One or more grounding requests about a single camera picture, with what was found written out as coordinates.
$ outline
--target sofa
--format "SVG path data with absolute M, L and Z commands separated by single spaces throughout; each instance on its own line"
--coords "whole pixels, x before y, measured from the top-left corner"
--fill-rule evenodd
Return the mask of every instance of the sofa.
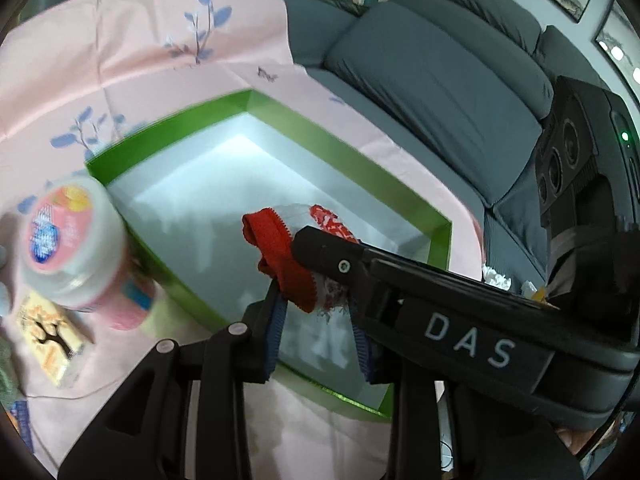
M 605 86 L 580 51 L 512 0 L 284 1 L 294 61 L 455 193 L 512 292 L 543 285 L 532 152 L 558 75 Z

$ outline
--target camera lens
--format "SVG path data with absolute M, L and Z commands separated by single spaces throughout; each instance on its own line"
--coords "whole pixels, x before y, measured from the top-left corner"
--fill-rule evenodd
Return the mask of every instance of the camera lens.
M 546 202 L 546 180 L 545 177 L 541 177 L 538 182 L 538 193 L 540 194 L 540 198 L 542 202 Z
M 562 169 L 560 166 L 560 155 L 555 149 L 551 152 L 549 161 L 549 182 L 553 190 L 558 193 L 562 187 Z
M 570 166 L 575 166 L 578 162 L 578 155 L 580 154 L 580 145 L 578 144 L 578 132 L 575 131 L 573 123 L 567 121 L 564 123 L 564 152 L 566 154 L 566 160 Z

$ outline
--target screw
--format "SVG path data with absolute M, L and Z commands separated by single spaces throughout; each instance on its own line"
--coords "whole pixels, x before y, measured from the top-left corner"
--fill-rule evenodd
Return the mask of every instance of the screw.
M 156 345 L 156 350 L 161 354 L 168 354 L 175 347 L 175 343 L 170 339 L 162 339 Z
M 245 325 L 244 323 L 233 323 L 231 325 L 229 325 L 229 333 L 231 335 L 242 335 L 243 333 L 245 333 L 248 329 L 248 326 Z
M 341 273 L 346 274 L 351 270 L 351 264 L 347 260 L 340 260 L 338 270 L 340 270 Z

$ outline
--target white lid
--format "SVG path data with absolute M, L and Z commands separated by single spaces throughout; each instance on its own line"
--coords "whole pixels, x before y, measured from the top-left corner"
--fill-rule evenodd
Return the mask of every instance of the white lid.
M 67 245 L 68 254 L 60 258 L 60 264 L 47 267 L 36 259 L 31 250 L 34 221 L 43 211 L 50 211 L 52 197 L 69 187 L 80 188 L 86 193 L 90 204 L 84 218 L 90 220 L 77 246 L 68 250 Z M 64 238 L 65 232 L 60 229 L 57 232 L 60 238 L 56 238 L 56 247 L 47 254 L 47 258 L 57 250 L 62 250 L 63 244 L 68 244 Z M 20 262 L 25 282 L 48 300 L 77 308 L 97 299 L 113 281 L 125 256 L 126 232 L 102 184 L 89 176 L 77 176 L 57 183 L 38 201 L 20 243 Z

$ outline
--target plastic jar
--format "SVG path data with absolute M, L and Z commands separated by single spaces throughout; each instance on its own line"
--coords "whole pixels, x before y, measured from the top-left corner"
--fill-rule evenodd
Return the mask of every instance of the plastic jar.
M 31 288 L 112 328 L 137 327 L 153 302 L 153 281 L 132 272 L 122 218 L 94 178 L 61 182 L 38 201 L 20 254 Z

